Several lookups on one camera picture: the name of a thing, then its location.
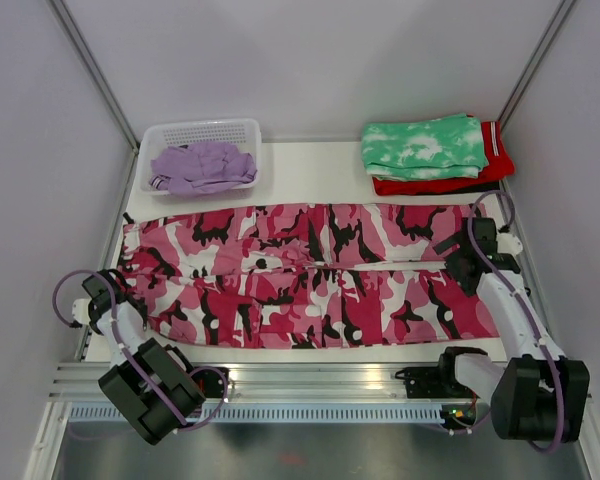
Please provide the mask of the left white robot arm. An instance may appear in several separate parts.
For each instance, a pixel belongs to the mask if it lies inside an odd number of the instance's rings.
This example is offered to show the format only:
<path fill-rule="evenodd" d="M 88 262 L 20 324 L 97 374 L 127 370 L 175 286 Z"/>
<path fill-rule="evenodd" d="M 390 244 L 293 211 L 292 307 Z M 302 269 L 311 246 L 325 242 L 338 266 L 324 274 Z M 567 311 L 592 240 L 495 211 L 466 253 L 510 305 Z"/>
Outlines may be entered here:
<path fill-rule="evenodd" d="M 178 350 L 147 335 L 146 307 L 114 273 L 89 272 L 82 288 L 88 325 L 110 349 L 109 370 L 98 380 L 105 397 L 151 445 L 188 427 L 205 401 L 196 370 L 177 358 Z"/>

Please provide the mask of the pink camouflage trousers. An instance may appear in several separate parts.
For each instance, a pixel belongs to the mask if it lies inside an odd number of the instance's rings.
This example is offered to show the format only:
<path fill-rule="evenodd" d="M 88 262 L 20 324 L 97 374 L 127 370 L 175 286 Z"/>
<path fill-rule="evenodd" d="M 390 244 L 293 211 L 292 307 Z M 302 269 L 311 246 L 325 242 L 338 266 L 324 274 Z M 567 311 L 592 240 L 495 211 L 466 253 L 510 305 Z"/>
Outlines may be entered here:
<path fill-rule="evenodd" d="M 117 268 L 149 327 L 190 345 L 393 346 L 493 338 L 486 306 L 438 263 L 465 205 L 281 204 L 123 230 Z"/>

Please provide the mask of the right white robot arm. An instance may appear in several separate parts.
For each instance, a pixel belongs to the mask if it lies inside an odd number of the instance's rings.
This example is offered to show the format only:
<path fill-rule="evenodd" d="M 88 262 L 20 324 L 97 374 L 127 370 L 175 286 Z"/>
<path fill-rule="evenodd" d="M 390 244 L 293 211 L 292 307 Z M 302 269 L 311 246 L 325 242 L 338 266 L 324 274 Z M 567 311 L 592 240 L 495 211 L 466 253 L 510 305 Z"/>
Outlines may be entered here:
<path fill-rule="evenodd" d="M 590 383 L 581 360 L 570 359 L 539 319 L 520 268 L 498 250 L 491 218 L 466 218 L 461 230 L 438 244 L 451 278 L 476 297 L 496 325 L 507 364 L 478 348 L 448 347 L 440 355 L 437 387 L 449 396 L 469 389 L 488 403 L 496 434 L 550 450 L 578 440 Z"/>

